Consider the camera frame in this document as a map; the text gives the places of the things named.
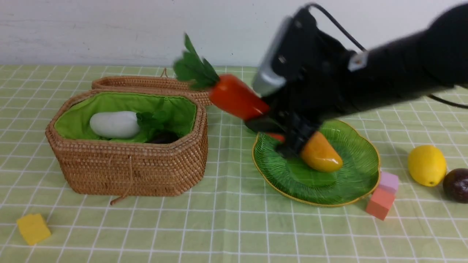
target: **carrot leaves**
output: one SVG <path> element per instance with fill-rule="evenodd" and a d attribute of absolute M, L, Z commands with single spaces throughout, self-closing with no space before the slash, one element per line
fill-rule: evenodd
<path fill-rule="evenodd" d="M 179 81 L 190 81 L 190 88 L 194 90 L 206 90 L 215 86 L 219 81 L 218 74 L 206 59 L 200 59 L 187 34 L 184 44 L 187 50 L 183 51 L 182 57 L 173 65 L 176 78 Z"/>
<path fill-rule="evenodd" d="M 167 112 L 159 110 L 155 113 L 152 112 L 138 112 L 137 123 L 140 129 L 148 138 L 151 138 L 155 133 L 164 130 L 170 116 Z"/>

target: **table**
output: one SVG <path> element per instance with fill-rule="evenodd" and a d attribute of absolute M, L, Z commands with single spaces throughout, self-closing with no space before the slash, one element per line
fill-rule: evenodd
<path fill-rule="evenodd" d="M 128 197 L 112 207 L 114 197 L 74 193 L 44 136 L 50 119 L 95 79 L 162 70 L 0 66 L 0 262 L 468 262 L 468 205 L 445 201 L 440 186 L 421 186 L 406 169 L 408 152 L 421 144 L 435 144 L 450 169 L 467 167 L 468 111 L 430 99 L 344 119 L 374 143 L 382 170 L 400 178 L 383 222 L 366 214 L 366 200 L 317 208 L 275 192 L 252 162 L 255 135 L 213 106 L 205 177 L 190 191 Z M 251 67 L 216 70 L 249 84 L 255 74 Z M 441 96 L 468 103 L 466 89 Z M 41 213 L 52 231 L 33 247 L 15 224 L 27 213 Z"/>

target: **wicker basket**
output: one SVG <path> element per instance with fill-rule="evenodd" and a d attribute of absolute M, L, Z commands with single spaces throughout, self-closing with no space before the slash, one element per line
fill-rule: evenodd
<path fill-rule="evenodd" d="M 54 125 L 73 105 L 101 92 L 94 89 L 70 98 L 46 128 L 45 135 L 70 187 L 80 194 L 120 196 L 176 196 L 198 183 L 205 173 L 208 154 L 205 107 L 186 94 L 165 90 L 132 89 L 132 93 L 179 95 L 197 106 L 192 132 L 171 144 L 120 143 L 71 140 L 61 137 Z"/>
<path fill-rule="evenodd" d="M 102 88 L 117 88 L 125 90 L 145 88 L 151 90 L 164 90 L 166 92 L 189 95 L 197 100 L 202 106 L 212 105 L 208 98 L 208 92 L 190 90 L 187 83 L 180 82 L 174 78 L 169 78 L 166 74 L 166 69 L 162 72 L 161 77 L 113 76 L 100 78 L 93 81 L 91 84 L 91 89 Z"/>

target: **robotic arm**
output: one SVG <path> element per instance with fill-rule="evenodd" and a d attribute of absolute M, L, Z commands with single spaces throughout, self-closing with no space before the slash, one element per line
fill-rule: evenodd
<path fill-rule="evenodd" d="M 318 8 L 361 49 L 345 49 L 317 28 Z M 329 119 L 429 96 L 468 83 L 468 4 L 452 8 L 426 30 L 365 51 L 321 6 L 288 17 L 265 55 L 253 89 L 270 112 L 245 125 L 284 134 L 277 152 L 297 156 Z"/>

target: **green plate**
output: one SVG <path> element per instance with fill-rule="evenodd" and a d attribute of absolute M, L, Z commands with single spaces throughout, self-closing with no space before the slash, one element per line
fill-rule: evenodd
<path fill-rule="evenodd" d="M 337 172 L 319 172 L 300 159 L 282 158 L 274 150 L 279 141 L 263 133 L 252 149 L 255 166 L 275 190 L 310 205 L 348 205 L 372 193 L 380 181 L 380 157 L 374 145 L 339 120 L 324 123 L 320 132 L 343 159 Z"/>

